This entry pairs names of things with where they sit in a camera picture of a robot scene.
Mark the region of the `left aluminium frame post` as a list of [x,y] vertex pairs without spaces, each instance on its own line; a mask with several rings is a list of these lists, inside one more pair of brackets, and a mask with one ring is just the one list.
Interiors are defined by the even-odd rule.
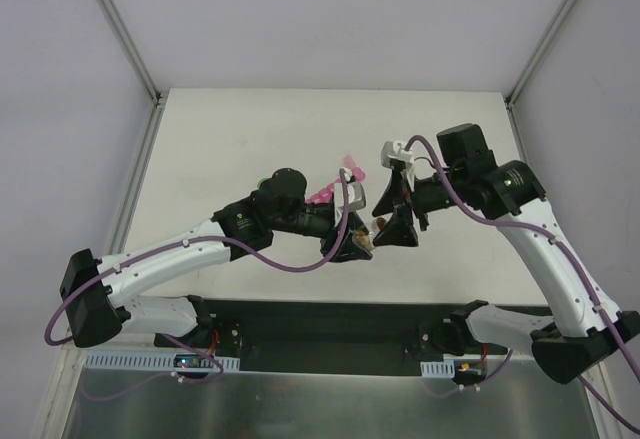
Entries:
[[163,100],[158,87],[114,0],[96,0],[109,28],[146,95],[154,105]]

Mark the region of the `right aluminium frame post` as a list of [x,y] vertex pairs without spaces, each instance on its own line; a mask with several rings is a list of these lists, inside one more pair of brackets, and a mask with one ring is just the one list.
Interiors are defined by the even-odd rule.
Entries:
[[549,23],[545,27],[540,38],[536,42],[523,69],[519,73],[513,87],[505,96],[505,104],[508,110],[512,110],[525,91],[536,71],[541,66],[554,42],[558,39],[565,23],[570,18],[580,0],[561,0]]

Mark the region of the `green lidded pill bottle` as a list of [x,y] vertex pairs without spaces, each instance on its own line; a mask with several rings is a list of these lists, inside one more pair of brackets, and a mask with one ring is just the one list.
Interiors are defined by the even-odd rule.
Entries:
[[257,190],[269,190],[271,188],[271,184],[272,184],[272,178],[271,177],[264,178],[264,179],[261,179],[258,182],[258,184],[256,186],[256,189]]

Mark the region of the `clear bottle with yellow pills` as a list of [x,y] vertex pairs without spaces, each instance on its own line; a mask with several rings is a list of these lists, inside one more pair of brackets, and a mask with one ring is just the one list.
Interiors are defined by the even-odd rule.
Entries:
[[353,241],[361,249],[372,252],[375,249],[373,244],[374,235],[368,229],[357,229],[353,232]]

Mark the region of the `pink weekly pill organizer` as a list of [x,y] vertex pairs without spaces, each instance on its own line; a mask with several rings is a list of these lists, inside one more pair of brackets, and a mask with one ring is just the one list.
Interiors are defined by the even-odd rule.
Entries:
[[[348,154],[342,158],[340,169],[348,169],[351,172],[351,177],[358,182],[363,182],[366,179],[365,171],[357,164],[355,158]],[[307,204],[328,204],[333,198],[336,189],[340,188],[340,175],[336,176],[336,179],[325,187],[319,189],[315,193],[309,195],[306,198]]]

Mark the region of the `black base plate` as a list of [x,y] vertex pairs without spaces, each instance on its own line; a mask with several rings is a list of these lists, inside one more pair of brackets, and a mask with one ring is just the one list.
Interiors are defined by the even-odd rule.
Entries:
[[440,360],[432,332],[447,303],[326,303],[194,298],[180,342],[237,358],[243,372],[414,376]]

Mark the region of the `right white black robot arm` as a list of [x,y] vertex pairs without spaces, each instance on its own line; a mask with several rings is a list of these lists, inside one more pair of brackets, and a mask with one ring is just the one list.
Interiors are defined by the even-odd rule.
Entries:
[[390,181],[375,216],[388,221],[376,247],[416,247],[431,212],[457,206],[471,220],[496,228],[514,248],[551,311],[516,313],[476,300],[431,332],[436,348],[461,355],[495,344],[532,356],[552,380],[567,384],[620,352],[633,372],[627,344],[639,335],[639,314],[624,311],[587,272],[566,239],[546,191],[524,162],[497,164],[482,129],[466,123],[437,135],[388,141],[381,164]]

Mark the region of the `aluminium frame post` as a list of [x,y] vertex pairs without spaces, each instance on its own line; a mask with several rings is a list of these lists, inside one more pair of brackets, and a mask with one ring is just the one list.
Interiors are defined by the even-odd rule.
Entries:
[[96,0],[109,28],[146,95],[154,105],[163,100],[158,87],[114,0]]
[[580,0],[561,0],[549,23],[545,27],[540,38],[536,42],[523,69],[519,73],[513,87],[505,96],[505,104],[508,110],[512,110],[525,91],[536,71],[541,66],[554,42],[558,39],[565,23],[570,18]]

